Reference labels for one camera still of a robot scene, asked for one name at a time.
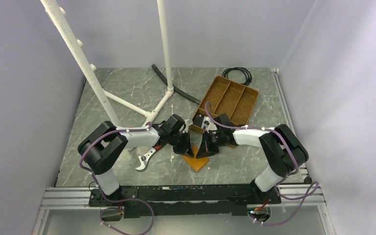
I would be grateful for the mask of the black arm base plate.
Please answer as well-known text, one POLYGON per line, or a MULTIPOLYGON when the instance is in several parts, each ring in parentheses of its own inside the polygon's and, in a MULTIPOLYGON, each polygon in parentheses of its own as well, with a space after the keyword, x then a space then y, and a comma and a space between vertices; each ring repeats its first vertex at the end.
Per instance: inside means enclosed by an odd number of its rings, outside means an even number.
POLYGON ((191 186, 122 186, 104 199, 98 189, 91 190, 89 206, 120 207, 125 218, 165 215, 231 214, 245 216, 263 204, 280 204, 271 189, 256 193, 249 184, 191 186))

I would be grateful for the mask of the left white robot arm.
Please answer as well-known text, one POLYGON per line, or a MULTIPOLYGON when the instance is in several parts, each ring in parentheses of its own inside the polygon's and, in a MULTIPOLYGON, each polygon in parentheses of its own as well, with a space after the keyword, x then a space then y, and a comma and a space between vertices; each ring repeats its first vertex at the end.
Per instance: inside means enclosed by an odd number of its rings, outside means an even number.
POLYGON ((144 170, 149 159, 166 145, 171 145, 175 154, 193 157, 189 135, 191 125, 191 120, 182 119, 177 114, 161 123, 148 122, 137 128, 115 126, 111 121, 105 121, 79 144, 79 166, 88 171, 101 187, 102 200, 110 206, 116 205, 121 199, 121 186, 113 166, 122 151, 150 147, 148 153, 139 157, 137 170, 144 170))

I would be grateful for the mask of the brown woven divided tray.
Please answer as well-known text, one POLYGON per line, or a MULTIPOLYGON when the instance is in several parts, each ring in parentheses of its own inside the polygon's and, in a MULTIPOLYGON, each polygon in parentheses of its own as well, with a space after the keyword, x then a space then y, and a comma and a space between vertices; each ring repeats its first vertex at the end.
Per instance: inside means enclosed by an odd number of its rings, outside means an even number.
MULTIPOLYGON (((208 116, 213 123, 225 128, 241 127, 248 123, 258 95, 259 92, 253 88, 217 76, 194 116, 208 116)), ((205 131, 194 124, 190 129, 201 134, 205 131)))

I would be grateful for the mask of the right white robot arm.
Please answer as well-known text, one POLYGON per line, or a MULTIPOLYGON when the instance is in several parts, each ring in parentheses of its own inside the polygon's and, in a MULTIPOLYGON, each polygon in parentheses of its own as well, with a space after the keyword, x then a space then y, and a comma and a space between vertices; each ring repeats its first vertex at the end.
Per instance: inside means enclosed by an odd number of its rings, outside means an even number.
POLYGON ((268 167, 251 182, 250 196, 256 203, 264 202, 276 184, 296 173, 309 159, 304 146, 285 124, 272 128, 239 126, 226 114, 207 121, 208 129, 203 133, 197 158, 216 155, 221 146, 228 145, 248 145, 263 150, 268 167))

